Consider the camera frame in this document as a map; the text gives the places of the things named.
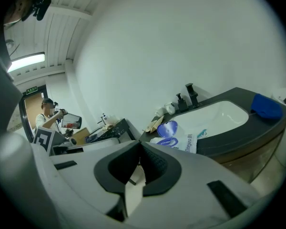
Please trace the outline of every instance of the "black door frame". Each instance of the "black door frame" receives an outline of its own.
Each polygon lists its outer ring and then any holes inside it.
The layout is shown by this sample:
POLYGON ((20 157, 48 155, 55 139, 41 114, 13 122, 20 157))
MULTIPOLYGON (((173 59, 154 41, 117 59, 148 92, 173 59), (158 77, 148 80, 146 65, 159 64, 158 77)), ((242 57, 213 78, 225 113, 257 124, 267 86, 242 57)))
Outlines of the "black door frame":
POLYGON ((48 97, 46 85, 37 87, 37 91, 33 92, 31 94, 27 95, 26 93, 22 93, 23 97, 21 98, 21 101, 19 102, 19 111, 20 111, 21 122, 22 122, 22 125, 23 125, 23 129, 24 129, 25 135, 27 136, 27 139, 28 139, 28 141, 30 143, 33 142, 34 135, 33 135, 33 132, 31 130, 29 119, 28 119, 28 116, 27 116, 27 110, 25 108, 25 99, 28 98, 28 97, 31 97, 31 96, 33 96, 35 94, 39 94, 39 93, 43 93, 43 97, 44 98, 48 97))

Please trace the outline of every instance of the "sink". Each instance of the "sink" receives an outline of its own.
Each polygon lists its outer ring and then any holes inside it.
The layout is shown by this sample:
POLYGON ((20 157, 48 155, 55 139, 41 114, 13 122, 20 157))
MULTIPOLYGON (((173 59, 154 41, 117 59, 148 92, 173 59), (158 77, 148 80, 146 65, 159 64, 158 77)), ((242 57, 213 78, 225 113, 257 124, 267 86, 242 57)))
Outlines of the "sink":
POLYGON ((178 115, 171 120, 178 123, 176 136, 199 134, 206 129, 206 135, 203 137, 210 137, 233 130, 246 123, 248 118, 248 113, 234 103, 220 101, 178 115))

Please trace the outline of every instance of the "green exit sign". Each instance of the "green exit sign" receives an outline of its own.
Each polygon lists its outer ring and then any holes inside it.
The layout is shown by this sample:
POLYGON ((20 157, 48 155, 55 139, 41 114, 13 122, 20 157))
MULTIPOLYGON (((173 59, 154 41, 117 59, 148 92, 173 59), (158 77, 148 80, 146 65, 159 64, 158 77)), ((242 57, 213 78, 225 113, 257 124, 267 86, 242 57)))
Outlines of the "green exit sign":
POLYGON ((27 89, 27 95, 37 91, 37 86, 27 89))

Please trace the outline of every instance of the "black soap dispenser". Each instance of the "black soap dispenser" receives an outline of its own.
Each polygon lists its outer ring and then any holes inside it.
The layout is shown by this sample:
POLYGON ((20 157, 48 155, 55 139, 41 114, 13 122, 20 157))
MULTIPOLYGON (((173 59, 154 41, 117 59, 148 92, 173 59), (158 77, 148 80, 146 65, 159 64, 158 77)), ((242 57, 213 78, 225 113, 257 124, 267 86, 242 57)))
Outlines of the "black soap dispenser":
POLYGON ((181 98, 180 94, 177 94, 176 96, 178 97, 178 108, 180 112, 187 111, 189 108, 186 104, 186 101, 183 98, 181 98))

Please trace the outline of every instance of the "black faucet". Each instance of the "black faucet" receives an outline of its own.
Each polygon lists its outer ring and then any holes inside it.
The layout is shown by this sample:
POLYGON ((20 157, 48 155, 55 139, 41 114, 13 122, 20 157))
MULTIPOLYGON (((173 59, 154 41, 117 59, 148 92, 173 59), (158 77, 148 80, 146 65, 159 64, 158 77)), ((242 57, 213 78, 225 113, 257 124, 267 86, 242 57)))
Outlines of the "black faucet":
POLYGON ((194 91, 193 89, 193 83, 189 83, 189 84, 186 84, 186 89, 190 95, 190 99, 192 101, 192 105, 193 107, 198 107, 198 101, 197 101, 197 96, 198 96, 198 93, 194 91))

